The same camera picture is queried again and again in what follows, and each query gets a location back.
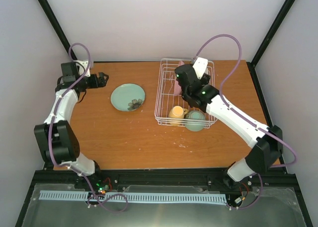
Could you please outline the green flower plate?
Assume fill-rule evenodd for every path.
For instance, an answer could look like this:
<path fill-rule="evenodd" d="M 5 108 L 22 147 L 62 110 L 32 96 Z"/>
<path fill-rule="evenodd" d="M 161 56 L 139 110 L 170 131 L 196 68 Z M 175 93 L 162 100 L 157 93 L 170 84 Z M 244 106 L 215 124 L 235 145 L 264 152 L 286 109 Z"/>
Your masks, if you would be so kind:
<path fill-rule="evenodd" d="M 113 90 L 110 101 L 117 110 L 131 112 L 140 108 L 145 98 L 145 91 L 139 85 L 126 83 Z"/>

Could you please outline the pink bear plate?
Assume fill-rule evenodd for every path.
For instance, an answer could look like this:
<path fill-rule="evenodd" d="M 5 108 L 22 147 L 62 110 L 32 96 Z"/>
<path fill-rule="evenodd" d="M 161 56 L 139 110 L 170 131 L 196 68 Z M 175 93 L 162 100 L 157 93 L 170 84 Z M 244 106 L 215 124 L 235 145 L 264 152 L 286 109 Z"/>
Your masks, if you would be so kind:
<path fill-rule="evenodd" d="M 178 62 L 178 66 L 181 66 L 181 65 L 184 65 L 184 62 L 183 61 L 179 61 Z M 176 77 L 174 79 L 174 91 L 173 91 L 173 95 L 174 96 L 179 96 L 180 94 L 182 93 L 182 89 L 181 89 L 181 86 L 179 85 Z"/>

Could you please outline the yellow mug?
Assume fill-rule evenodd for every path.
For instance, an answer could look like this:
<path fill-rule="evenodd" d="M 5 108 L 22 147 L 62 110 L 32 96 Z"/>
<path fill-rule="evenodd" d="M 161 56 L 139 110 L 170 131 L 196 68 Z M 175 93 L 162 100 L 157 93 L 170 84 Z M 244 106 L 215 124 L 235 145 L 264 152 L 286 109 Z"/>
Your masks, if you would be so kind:
<path fill-rule="evenodd" d="M 182 119 L 184 119 L 185 115 L 188 113 L 188 109 L 183 108 L 181 106 L 174 106 L 168 115 L 169 123 L 172 126 L 179 126 L 182 124 Z"/>

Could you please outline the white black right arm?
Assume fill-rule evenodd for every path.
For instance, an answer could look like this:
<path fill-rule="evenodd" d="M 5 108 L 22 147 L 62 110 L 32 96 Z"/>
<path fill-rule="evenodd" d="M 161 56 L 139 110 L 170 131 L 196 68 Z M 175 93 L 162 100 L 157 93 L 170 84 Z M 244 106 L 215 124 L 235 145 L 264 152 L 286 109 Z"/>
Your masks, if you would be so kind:
<path fill-rule="evenodd" d="M 217 179 L 222 185 L 234 189 L 244 178 L 254 173 L 264 173 L 273 166 L 283 149 L 282 130 L 279 127 L 268 127 L 232 105 L 209 84 L 210 76 L 204 73 L 198 77 L 191 64 L 178 66 L 174 72 L 181 87 L 181 96 L 190 107 L 216 117 L 251 148 L 246 157 L 230 165 Z"/>

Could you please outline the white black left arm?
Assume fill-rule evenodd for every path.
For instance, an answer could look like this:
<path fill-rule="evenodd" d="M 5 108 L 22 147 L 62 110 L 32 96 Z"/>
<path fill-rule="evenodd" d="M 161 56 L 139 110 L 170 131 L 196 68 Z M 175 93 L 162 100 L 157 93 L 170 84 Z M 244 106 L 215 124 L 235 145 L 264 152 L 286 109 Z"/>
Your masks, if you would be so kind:
<path fill-rule="evenodd" d="M 61 69 L 53 107 L 44 123 L 35 126 L 34 135 L 45 163 L 86 175 L 86 183 L 96 189 L 103 184 L 100 167 L 81 153 L 70 120 L 75 105 L 82 101 L 87 90 L 105 87 L 109 76 L 103 72 L 90 74 L 88 61 L 62 63 Z"/>

